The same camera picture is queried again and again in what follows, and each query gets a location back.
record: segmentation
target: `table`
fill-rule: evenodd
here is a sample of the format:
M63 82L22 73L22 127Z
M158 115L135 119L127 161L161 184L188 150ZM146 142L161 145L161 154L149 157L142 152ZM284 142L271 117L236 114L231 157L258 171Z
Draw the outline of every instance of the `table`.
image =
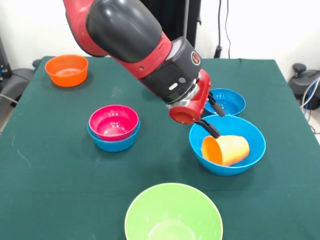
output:
M189 125L111 58L89 57L86 82L53 85L45 57L0 136L1 240L124 240L132 200L160 183L207 194L224 240L320 236L320 147L273 60L205 59L214 88L242 94L242 118L264 134L264 157L247 172L216 176L197 161ZM99 107L123 104L141 120L135 145L99 150L87 133Z

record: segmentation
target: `plastic cup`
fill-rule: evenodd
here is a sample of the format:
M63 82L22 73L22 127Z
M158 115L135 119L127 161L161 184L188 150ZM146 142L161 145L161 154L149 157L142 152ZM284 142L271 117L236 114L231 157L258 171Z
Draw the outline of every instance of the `plastic cup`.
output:
M245 159L250 148L242 136L227 135L218 139L207 136L202 142L202 156L215 164L231 166Z

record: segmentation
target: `bowl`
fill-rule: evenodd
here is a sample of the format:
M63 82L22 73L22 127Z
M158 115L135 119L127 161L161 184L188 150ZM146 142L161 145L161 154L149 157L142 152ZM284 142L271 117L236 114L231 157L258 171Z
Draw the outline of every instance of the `bowl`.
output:
M246 108L245 99L235 91L225 88L216 88L212 89L211 93L213 94L213 98L224 109L225 114L227 115L238 116ZM205 104L204 108L210 114L217 114L208 102Z
M209 133L201 126L194 124L189 132L189 142L196 158L210 172L220 176L240 174L250 169L265 154L265 138L261 131L249 121L232 115L225 115L224 117L210 115L203 119L214 125L223 136L235 135L244 137L250 148L249 155L234 165L222 166L215 164L206 160L201 151L202 142L205 137L209 136Z
M215 204L196 188L163 183L140 193L125 216L126 240L221 240Z
M52 82L60 87L74 87L83 83L88 75L89 62L84 56L61 55L45 64Z
M104 141L121 141L128 138L139 122L138 114L130 107L108 105L95 111L90 119L90 129Z
M87 129L98 148L106 152L117 153L124 151L135 144L135 142L137 141L138 132L140 130L140 121L138 122L138 126L135 128L132 135L121 141L103 141L90 129L89 124L87 126Z

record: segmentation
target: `cable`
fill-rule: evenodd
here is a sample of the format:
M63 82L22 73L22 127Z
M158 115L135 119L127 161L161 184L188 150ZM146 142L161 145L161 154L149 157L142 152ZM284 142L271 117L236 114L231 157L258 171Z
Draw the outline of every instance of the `cable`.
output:
M312 130L312 133L315 134L315 133L316 133L315 128L314 128L313 126L311 126L311 125L309 125L309 126L310 126L310 128L311 128L311 130Z
M220 28L220 13L221 13L221 0L219 0L219 10L218 10L218 31L219 31L219 44L221 46L221 28Z
M311 118L311 108L309 109L309 116L308 116L307 122L310 121L310 118Z
M187 38L190 0L185 0L184 2L185 2L185 6L184 6L183 36Z
M228 35L228 31L227 31L228 16L229 16L229 0L226 0L225 34L226 34L226 38L229 41L228 57L230 59L231 41L230 41L230 38L229 38L229 35Z
M320 77L318 77L317 79L315 79L315 80L307 87L307 89L305 90L305 92L304 92L304 94L303 94L303 97L302 97L302 100L301 100L301 103L302 103L302 104L301 104L300 108L303 108L307 103L310 102L310 100L311 100L311 99L313 98L313 96L315 95L315 92L317 91L317 88L318 88L319 83L320 83ZM314 89L313 89L313 91L312 91L312 93L311 93L311 96L308 98L307 101L305 101L305 100L306 100L306 95L307 95L309 89L310 89L314 84L315 84L315 87L314 87Z
M309 90L309 95L308 95L308 99L310 98L310 96L311 96L311 92L312 92L312 90L313 90L313 86L310 88L310 90ZM306 113L307 113L307 109L308 109L308 105L309 105L309 103L307 103L306 105L305 105L305 108L304 108L304 115L306 115Z
M13 103L15 103L15 104L18 103L16 100L14 100L14 99L12 99L11 97L8 97L8 96L6 96L6 95L0 94L0 97L3 97L4 99L8 99L9 101L11 101L11 102L13 102Z

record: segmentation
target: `blue bowl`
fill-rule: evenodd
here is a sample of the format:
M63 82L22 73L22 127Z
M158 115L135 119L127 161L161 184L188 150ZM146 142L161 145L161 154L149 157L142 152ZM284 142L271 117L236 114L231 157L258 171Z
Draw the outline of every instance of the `blue bowl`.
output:
M266 151L266 141L260 130L247 120L225 115L210 115L203 118L208 123L214 125L221 135L236 135L244 137L250 147L249 155L241 162L231 166L222 166L206 160L202 156L201 146L205 137L209 133L199 125L194 124L189 133L189 142L197 159L210 172L220 176L231 176L243 173L256 164Z
M94 143L98 146L98 148L100 148L103 151L117 153L130 148L136 142L138 137L138 132L140 129L140 121L138 122L138 125L133 131L133 133L131 134L131 136L121 141L104 141L100 137L94 134L89 124L87 128L90 136L92 137Z
M211 93L213 94L214 99L218 104L220 104L220 106L224 109L225 114L227 115L238 116L246 108L245 99L235 91L225 88L216 88L212 89ZM217 114L208 102L205 104L204 108L210 114Z

